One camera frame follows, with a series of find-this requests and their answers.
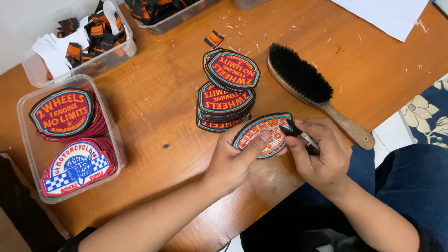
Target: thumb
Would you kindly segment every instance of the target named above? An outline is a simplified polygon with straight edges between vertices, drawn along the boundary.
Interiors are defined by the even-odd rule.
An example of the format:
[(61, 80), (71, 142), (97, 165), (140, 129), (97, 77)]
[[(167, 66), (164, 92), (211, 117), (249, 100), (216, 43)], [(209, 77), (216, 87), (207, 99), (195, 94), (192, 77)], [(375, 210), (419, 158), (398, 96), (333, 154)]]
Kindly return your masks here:
[(258, 136), (256, 136), (249, 145), (244, 148), (241, 154), (238, 156), (241, 162), (250, 166), (261, 152), (266, 148), (267, 144), (271, 140), (272, 133), (268, 130), (263, 130)]
[(284, 141), (293, 153), (297, 171), (301, 174), (307, 173), (309, 169), (312, 169), (310, 156), (308, 155), (308, 152), (302, 142), (297, 137), (293, 136), (286, 136)]

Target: blue checkered pattern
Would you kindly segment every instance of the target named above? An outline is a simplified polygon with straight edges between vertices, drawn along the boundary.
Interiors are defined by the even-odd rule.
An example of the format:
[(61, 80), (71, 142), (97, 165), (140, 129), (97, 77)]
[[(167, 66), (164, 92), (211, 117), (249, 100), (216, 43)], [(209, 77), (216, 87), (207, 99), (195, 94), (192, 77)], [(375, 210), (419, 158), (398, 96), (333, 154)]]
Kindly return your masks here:
[(51, 192), (51, 191), (54, 191), (54, 190), (56, 190), (58, 188), (64, 187), (66, 185), (69, 185), (69, 184), (71, 184), (73, 182), (76, 182), (76, 180), (73, 180), (69, 176), (68, 172), (64, 172), (64, 173), (58, 174), (58, 175), (56, 175), (56, 176), (54, 176), (52, 178), (45, 179), (43, 181), (43, 184), (45, 186), (45, 190), (47, 192)]
[(92, 173), (95, 173), (95, 172), (109, 166), (108, 160), (104, 154), (101, 154), (99, 157), (92, 159), (92, 161), (90, 161), (90, 163), (91, 163)]

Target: brush bristles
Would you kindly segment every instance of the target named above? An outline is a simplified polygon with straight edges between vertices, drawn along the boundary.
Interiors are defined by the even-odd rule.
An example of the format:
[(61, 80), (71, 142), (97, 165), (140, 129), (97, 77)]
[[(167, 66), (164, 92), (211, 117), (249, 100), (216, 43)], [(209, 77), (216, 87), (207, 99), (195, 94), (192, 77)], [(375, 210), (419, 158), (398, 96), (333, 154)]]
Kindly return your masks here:
[(305, 98), (324, 103), (333, 97), (328, 81), (292, 49), (273, 43), (269, 48), (269, 60), (280, 77)]

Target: person's left hand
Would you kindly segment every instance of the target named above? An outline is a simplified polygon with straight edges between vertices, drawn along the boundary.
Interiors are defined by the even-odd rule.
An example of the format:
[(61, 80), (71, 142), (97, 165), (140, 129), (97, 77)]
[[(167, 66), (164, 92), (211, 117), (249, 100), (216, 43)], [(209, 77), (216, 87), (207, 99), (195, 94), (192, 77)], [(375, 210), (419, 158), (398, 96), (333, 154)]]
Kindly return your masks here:
[(232, 141), (242, 127), (243, 125), (238, 125), (221, 134), (210, 165), (203, 177), (204, 181), (223, 195), (232, 193), (246, 180), (250, 165), (266, 148), (271, 139), (271, 132), (263, 130), (241, 151), (232, 146)]

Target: floral fabric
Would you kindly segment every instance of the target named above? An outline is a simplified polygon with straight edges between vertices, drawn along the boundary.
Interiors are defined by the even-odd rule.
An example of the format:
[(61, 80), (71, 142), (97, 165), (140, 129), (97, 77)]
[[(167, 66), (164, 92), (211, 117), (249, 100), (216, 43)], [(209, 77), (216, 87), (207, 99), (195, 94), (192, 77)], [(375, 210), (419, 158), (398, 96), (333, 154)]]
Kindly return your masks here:
[(400, 111), (418, 143), (448, 148), (448, 78), (435, 82)]

